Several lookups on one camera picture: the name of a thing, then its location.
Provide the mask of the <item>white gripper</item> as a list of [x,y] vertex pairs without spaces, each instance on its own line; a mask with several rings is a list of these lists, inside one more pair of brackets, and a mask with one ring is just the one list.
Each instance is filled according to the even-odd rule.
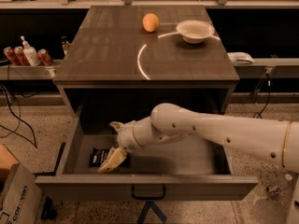
[[134,137],[134,122],[121,123],[111,121],[109,126],[117,133],[117,143],[119,147],[111,149],[102,149],[100,152],[100,166],[97,169],[99,173],[110,173],[117,169],[127,158],[128,153],[134,153],[137,150],[137,142]]

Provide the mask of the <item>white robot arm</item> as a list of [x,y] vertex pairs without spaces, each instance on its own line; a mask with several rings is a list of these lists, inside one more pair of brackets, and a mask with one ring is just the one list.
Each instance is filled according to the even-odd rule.
[[117,132],[118,145],[101,164],[102,173],[118,168],[129,153],[174,141],[185,134],[198,135],[299,173],[298,122],[198,113],[164,103],[156,105],[144,119],[125,124],[113,121],[110,126]]

